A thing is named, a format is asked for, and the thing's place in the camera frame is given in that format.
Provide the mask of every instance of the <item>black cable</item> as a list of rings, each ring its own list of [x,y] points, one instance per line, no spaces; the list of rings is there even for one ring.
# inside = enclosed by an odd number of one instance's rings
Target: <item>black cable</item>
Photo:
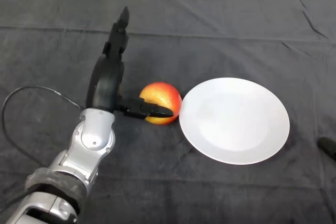
[[[7,132],[7,128],[6,128],[6,123],[5,123],[5,110],[7,107],[7,104],[9,102],[9,100],[11,99],[11,97],[16,94],[17,92],[24,90],[24,89],[30,89],[30,88],[35,88],[35,89],[44,89],[44,90],[49,90],[57,95],[59,95],[60,97],[62,97],[63,99],[65,99],[66,101],[68,101],[69,103],[71,103],[72,105],[76,106],[77,108],[79,108],[80,110],[83,110],[84,108],[80,105],[78,105],[77,103],[75,103],[73,100],[67,98],[65,95],[61,94],[60,92],[48,88],[48,87],[44,87],[44,86],[39,86],[39,85],[28,85],[28,86],[23,86],[20,88],[17,88],[16,90],[14,90],[13,92],[11,92],[5,99],[4,104],[2,105],[2,111],[1,111],[1,127],[5,136],[5,140],[11,144],[14,148],[16,148],[21,154],[25,155],[26,157],[28,157],[29,159],[31,159],[32,161],[34,161],[36,164],[38,164],[39,166],[42,167],[46,167],[45,164],[43,164],[43,162],[41,162],[39,159],[37,159],[36,157],[32,156],[31,154],[29,154],[27,151],[25,151],[23,148],[21,148],[20,146],[18,146],[10,137],[10,135]]]

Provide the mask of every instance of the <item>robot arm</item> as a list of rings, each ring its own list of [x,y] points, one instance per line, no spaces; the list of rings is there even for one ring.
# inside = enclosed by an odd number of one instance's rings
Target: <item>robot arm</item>
[[[147,116],[171,117],[173,112],[143,99],[122,99],[118,94],[122,81],[124,52],[128,36],[129,11],[125,8],[113,24],[102,55],[94,67],[86,100],[86,109],[71,136],[68,150],[61,152],[48,168],[28,176],[28,192],[7,224],[77,223],[87,195],[98,176],[101,160],[111,152],[115,135],[113,112],[144,119]]]

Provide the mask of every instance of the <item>red apple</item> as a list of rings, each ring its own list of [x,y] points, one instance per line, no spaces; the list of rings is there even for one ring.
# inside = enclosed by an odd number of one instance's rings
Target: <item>red apple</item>
[[[171,109],[174,116],[171,118],[153,118],[148,116],[146,120],[154,124],[169,124],[173,122],[180,113],[182,99],[180,93],[172,85],[165,82],[154,82],[146,86],[140,93],[145,102],[154,103]]]

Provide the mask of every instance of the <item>black cloth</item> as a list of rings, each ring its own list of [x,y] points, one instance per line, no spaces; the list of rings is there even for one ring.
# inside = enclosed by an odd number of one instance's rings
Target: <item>black cloth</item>
[[[84,105],[126,5],[125,97],[154,81],[184,96],[212,78],[243,78],[283,102],[290,134],[272,158],[237,166],[196,151],[178,121],[155,126],[116,113],[116,145],[81,223],[335,223],[336,165],[316,145],[319,136],[336,139],[335,0],[0,0],[0,101],[41,84]],[[79,113],[32,90],[11,101],[6,120],[17,143],[50,163],[67,148]],[[0,138],[4,202],[38,167]]]

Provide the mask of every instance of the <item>white plate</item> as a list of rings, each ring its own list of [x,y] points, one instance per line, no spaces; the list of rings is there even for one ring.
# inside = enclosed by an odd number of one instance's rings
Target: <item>white plate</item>
[[[289,134],[284,105],[251,81],[219,78],[183,99],[180,125],[189,142],[217,161],[247,165],[276,154]]]

